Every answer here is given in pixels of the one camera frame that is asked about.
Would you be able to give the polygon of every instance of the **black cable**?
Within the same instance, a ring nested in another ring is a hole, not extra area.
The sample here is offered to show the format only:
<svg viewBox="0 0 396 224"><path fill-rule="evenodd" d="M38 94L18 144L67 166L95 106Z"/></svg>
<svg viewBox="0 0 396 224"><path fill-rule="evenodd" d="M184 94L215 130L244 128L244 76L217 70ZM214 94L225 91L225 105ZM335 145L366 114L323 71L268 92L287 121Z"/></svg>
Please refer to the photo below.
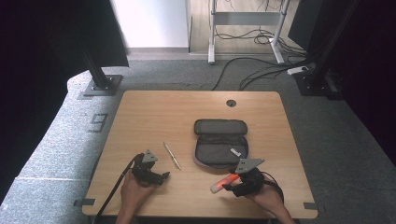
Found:
<svg viewBox="0 0 396 224"><path fill-rule="evenodd" d="M278 43L280 44L280 47L281 47L282 49L288 50L288 51L290 51L291 53L304 54L303 52L300 52L300 51L303 51L304 49L295 48L295 47L292 47L292 46L288 45L288 44L286 43L286 41L285 41L283 38L281 38L281 37L279 38Z"/></svg>
<svg viewBox="0 0 396 224"><path fill-rule="evenodd" d="M105 200L105 202L103 203L102 207L100 208L99 212L97 213L96 217L93 219L92 224L95 224L100 216L103 214L103 211L105 210L107 204L110 202L111 198L113 197L114 193L117 191L117 188L120 185L120 182L122 181L122 179L124 178L124 176L126 175L126 173L131 169L132 164L134 163L134 160L136 159L137 156L135 156L129 163L128 165L125 167L124 171L121 173L119 179L117 180L117 183L114 185L113 190L111 190L110 194L108 195L107 199Z"/></svg>
<svg viewBox="0 0 396 224"><path fill-rule="evenodd" d="M282 2L280 3L280 9L279 9L279 11L282 11L282 8L283 8L283 4L285 3L285 0L282 0Z"/></svg>
<svg viewBox="0 0 396 224"><path fill-rule="evenodd" d="M264 171L262 171L262 174L266 174L266 175L271 176L270 174L268 174L268 173L266 173L266 172L264 172ZM276 180L274 179L273 176L271 176L271 178L274 180L275 183L272 182L272 181L264 180L264 183L263 183L263 184L270 185L270 186L274 187L274 188L276 189L276 191L279 193L279 196L280 196L280 198L282 199L282 202L284 203L284 202L285 202L285 197L284 197L284 195L283 195L283 190L282 190L282 188L277 184L277 182L276 182Z"/></svg>
<svg viewBox="0 0 396 224"><path fill-rule="evenodd" d="M271 37L271 36L269 36L271 34L270 32L261 30L261 29L251 30L251 31L245 33L244 35L219 34L217 28L215 28L215 31L216 31L216 36L218 36L220 39L254 39L254 38L257 38L257 35L255 35L255 36L246 36L246 35L250 35L253 32L262 32L262 31L266 32L268 34L268 37Z"/></svg>
<svg viewBox="0 0 396 224"><path fill-rule="evenodd" d="M256 10L256 11L259 11L260 7L261 7L262 5L264 5L264 1L265 1L265 0L262 0L262 3L259 5L259 7L257 7L257 10Z"/></svg>
<svg viewBox="0 0 396 224"><path fill-rule="evenodd" d="M242 81L239 83L239 88L241 89L241 88L244 86L244 84L245 84L245 82L246 82L247 80L253 79L253 78L251 78L251 77L253 77L254 75L258 74L260 71L262 71L262 70L267 70L267 69L274 68L274 67L279 67L279 65L274 65L274 66L270 66L270 67L263 67L263 68L261 68L260 70L257 70L256 72L254 72L254 73L248 75L247 77L245 77L244 79L242 79ZM275 74L273 77L266 77L266 76L259 76L259 77L260 77L260 78L275 78L277 75L278 75L278 74Z"/></svg>
<svg viewBox="0 0 396 224"><path fill-rule="evenodd" d="M285 68L282 68L282 69L279 69L279 70L276 70L276 71L273 71L273 72L268 72L268 73L259 75L258 77L254 77L254 78L248 78L247 77L245 79L249 79L249 81L247 81L247 83L244 84L244 85L240 85L239 91L242 91L244 88L246 88L248 85L250 85L250 83L252 83L253 81L255 81L255 80L259 79L259 78L264 78L264 77L272 75L272 74L275 74L275 76L271 77L271 78L275 78L281 72L285 72L285 71L287 71L287 70L289 70L289 69L291 69L293 67L298 67L298 66L302 66L302 65L307 64L307 63L312 63L313 61L314 61L314 59L310 58L310 59L307 59L307 60L304 60L304 61L301 61L301 62L298 62L298 63L284 65L284 66L286 66Z"/></svg>
<svg viewBox="0 0 396 224"><path fill-rule="evenodd" d="M221 79L222 79L222 77L223 77L223 75L224 75L224 72L225 72L226 68L230 65L230 63L232 63L232 62L234 62L234 61L237 61L237 60L244 60L244 59L255 60L255 61L259 61L259 62L262 62L262 63L268 63L268 64L276 65L276 66L282 66L282 64L269 63L269 62L264 61L264 60L261 60L261 59L255 59L255 58L249 58L249 57L231 59L230 61L228 61L228 62L224 65L223 69L221 70L221 74L220 74L220 76L219 76L218 82L215 84L215 86L213 87L212 91L219 85L219 83L220 83L220 81L221 81Z"/></svg>
<svg viewBox="0 0 396 224"><path fill-rule="evenodd" d="M248 75L246 78L242 79L242 81L239 83L239 91L242 91L247 85L249 85L250 82L257 80L259 78L276 78L277 75L279 75L282 71L273 71L273 72L268 72L268 73L264 73L261 74L257 77L253 77L254 75L256 75L256 73L250 74Z"/></svg>
<svg viewBox="0 0 396 224"><path fill-rule="evenodd" d="M290 58L305 58L305 57L306 57L306 56L289 55L287 61L288 61L289 64L295 64L295 63L292 63L292 62L290 61Z"/></svg>
<svg viewBox="0 0 396 224"><path fill-rule="evenodd" d="M230 3L230 6L233 9L233 11L236 11L235 8L233 7L233 2L231 0L225 0L225 1Z"/></svg>
<svg viewBox="0 0 396 224"><path fill-rule="evenodd" d="M261 41L260 41L261 38L265 38L266 41L265 41L265 42L261 42ZM268 45L268 44L271 44L270 38L271 38L270 35L258 34L258 35L254 38L254 43L255 43L255 44L260 44L260 45Z"/></svg>
<svg viewBox="0 0 396 224"><path fill-rule="evenodd" d="M270 0L267 1L267 6L265 6L265 11L268 10L269 5L270 5Z"/></svg>

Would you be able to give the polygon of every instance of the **pen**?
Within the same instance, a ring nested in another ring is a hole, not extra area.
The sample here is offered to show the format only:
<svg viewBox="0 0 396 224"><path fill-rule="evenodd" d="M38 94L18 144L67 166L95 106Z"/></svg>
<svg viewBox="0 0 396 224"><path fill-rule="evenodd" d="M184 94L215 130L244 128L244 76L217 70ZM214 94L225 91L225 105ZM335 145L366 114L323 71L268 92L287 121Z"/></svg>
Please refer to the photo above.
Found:
<svg viewBox="0 0 396 224"><path fill-rule="evenodd" d="M165 146L166 150L167 150L167 151L169 152L169 154L171 155L172 161L174 161L174 163L175 163L175 165L177 166L177 168L178 168L179 170L181 170L180 164L178 164L178 161L176 160L176 157L175 157L175 155L172 153L172 151L171 151L171 149L169 148L169 146L168 146L165 142L163 142L163 145Z"/></svg>

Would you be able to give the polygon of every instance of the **metal stand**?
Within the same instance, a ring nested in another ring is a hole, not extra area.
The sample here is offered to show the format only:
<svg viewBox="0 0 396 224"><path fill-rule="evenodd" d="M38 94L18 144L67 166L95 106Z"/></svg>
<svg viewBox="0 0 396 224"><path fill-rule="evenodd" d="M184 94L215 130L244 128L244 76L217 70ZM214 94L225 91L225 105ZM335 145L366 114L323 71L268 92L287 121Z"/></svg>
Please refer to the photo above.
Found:
<svg viewBox="0 0 396 224"><path fill-rule="evenodd" d="M92 75L92 80L84 91L84 96L113 96L120 85L122 75L106 76L102 68L95 64L85 45L80 45L84 63Z"/></svg>
<svg viewBox="0 0 396 224"><path fill-rule="evenodd" d="M284 63L278 47L278 39L282 31L290 0L286 0L280 12L217 12L216 0L211 0L210 10L210 38L208 62L215 63L215 30L216 25L267 25L275 26L274 38L270 38L271 48L276 56L277 63Z"/></svg>
<svg viewBox="0 0 396 224"><path fill-rule="evenodd" d="M358 6L360 0L352 0L346 9L346 13L341 19L341 23L336 27L329 43L323 50L321 57L318 61L318 65L314 72L309 75L306 73L296 74L294 77L297 82L297 86L300 89L301 95L309 96L338 96L341 95L339 91L332 90L333 83L335 83L334 76L329 76L329 68L333 58L334 46L340 37L341 33L347 25L352 13Z"/></svg>

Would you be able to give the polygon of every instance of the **white wall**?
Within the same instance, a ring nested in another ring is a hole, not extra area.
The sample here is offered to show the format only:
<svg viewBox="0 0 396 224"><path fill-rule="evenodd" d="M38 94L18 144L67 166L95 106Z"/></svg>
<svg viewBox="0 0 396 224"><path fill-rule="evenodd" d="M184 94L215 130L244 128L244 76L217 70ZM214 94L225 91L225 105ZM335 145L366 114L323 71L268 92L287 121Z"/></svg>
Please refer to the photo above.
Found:
<svg viewBox="0 0 396 224"><path fill-rule="evenodd" d="M125 48L187 48L189 0L111 0Z"/></svg>

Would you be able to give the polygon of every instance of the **wooden table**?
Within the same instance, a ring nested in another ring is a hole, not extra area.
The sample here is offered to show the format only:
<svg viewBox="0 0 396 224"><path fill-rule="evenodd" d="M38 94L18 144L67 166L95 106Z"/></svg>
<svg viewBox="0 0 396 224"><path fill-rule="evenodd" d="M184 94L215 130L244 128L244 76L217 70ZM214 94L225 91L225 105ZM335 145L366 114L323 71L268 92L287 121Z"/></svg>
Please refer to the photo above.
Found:
<svg viewBox="0 0 396 224"><path fill-rule="evenodd" d="M235 106L226 104L235 100ZM262 91L127 91L120 102L113 126L97 165L84 214L94 216L112 190L120 173L138 153L150 149L158 157L152 172L171 172L148 198L137 215L142 217L272 217L244 197L210 186L228 173L199 166L192 159L197 119L241 119L248 127L250 158L263 158L261 171L271 174L284 190L285 205L294 218L314 218L313 203L304 167L290 130L280 96ZM178 170L163 141L172 148L182 170ZM116 215L120 192L116 192L104 215Z"/></svg>

